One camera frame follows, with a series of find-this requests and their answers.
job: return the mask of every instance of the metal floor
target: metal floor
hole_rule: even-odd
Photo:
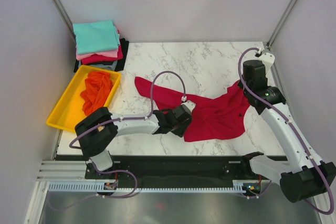
[[[91,193],[48,193],[62,208]],[[230,194],[139,193],[127,199],[91,198],[66,211],[45,206],[40,223],[47,224],[320,224],[317,212],[305,202],[290,203],[272,184],[259,199]]]

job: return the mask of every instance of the white marble surface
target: white marble surface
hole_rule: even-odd
[[[113,98],[110,111],[115,113],[148,113],[150,100],[141,97],[134,85],[134,77],[153,80],[164,70],[178,73],[185,82],[186,92],[215,98],[238,80],[237,63],[241,53],[249,47],[262,47],[261,42],[189,42],[130,44],[121,85]],[[246,59],[253,58],[253,52]],[[274,84],[268,73],[269,84]],[[182,91],[178,78],[166,74],[158,78],[163,87]],[[260,151],[267,155],[284,155],[275,135],[250,107],[244,117],[246,132],[231,140],[207,140],[193,143],[173,135],[135,134],[115,138],[108,146],[117,155],[244,155]],[[63,132],[58,155],[80,155],[69,148],[76,136]]]

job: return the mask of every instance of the yellow tray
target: yellow tray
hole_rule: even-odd
[[[85,79],[91,71],[104,71],[110,74],[113,88],[107,97],[104,106],[109,106],[112,98],[117,91],[121,74],[105,69],[95,68],[82,65],[77,70],[76,74],[70,81],[67,89],[57,102],[55,108],[47,119],[47,125],[61,130],[75,132],[75,126],[82,121],[86,116],[82,110],[84,99],[80,97],[80,93],[85,90]]]

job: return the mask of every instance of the stack of folded clothes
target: stack of folded clothes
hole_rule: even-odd
[[[120,39],[111,20],[73,24],[76,35],[75,72],[79,65],[121,71],[124,68],[129,42]]]

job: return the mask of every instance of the orange cloth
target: orange cloth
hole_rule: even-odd
[[[109,73],[92,71],[85,79],[85,86],[86,89],[81,92],[80,97],[85,100],[82,108],[84,114],[89,115],[96,109],[104,106],[113,87],[113,83],[110,80]]]

